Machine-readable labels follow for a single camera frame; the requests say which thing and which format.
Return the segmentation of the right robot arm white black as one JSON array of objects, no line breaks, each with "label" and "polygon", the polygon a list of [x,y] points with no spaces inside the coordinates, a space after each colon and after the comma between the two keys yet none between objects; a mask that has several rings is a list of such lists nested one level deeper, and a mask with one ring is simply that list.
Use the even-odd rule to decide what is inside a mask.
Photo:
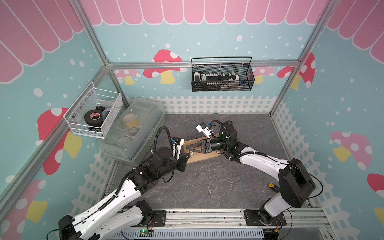
[{"label": "right robot arm white black", "polygon": [[251,166],[279,182],[276,195],[269,198],[256,214],[255,220],[260,225],[280,226],[284,211],[301,208],[306,200],[312,198],[318,179],[306,170],[300,160],[278,159],[241,143],[232,121],[202,122],[196,129],[205,138],[190,146],[190,151],[201,154],[218,152],[230,161]]}]

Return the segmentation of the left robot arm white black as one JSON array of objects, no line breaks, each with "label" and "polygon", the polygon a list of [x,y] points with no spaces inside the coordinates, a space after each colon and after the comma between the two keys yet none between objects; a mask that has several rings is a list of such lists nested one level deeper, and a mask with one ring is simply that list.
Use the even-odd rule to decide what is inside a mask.
[{"label": "left robot arm white black", "polygon": [[169,147],[157,148],[135,169],[124,175],[116,190],[94,206],[72,217],[59,220],[56,232],[61,240],[105,240],[127,227],[146,226],[154,220],[153,210],[145,201],[139,201],[121,213],[127,204],[155,187],[165,176],[186,170],[188,154],[181,154],[172,139]]}]

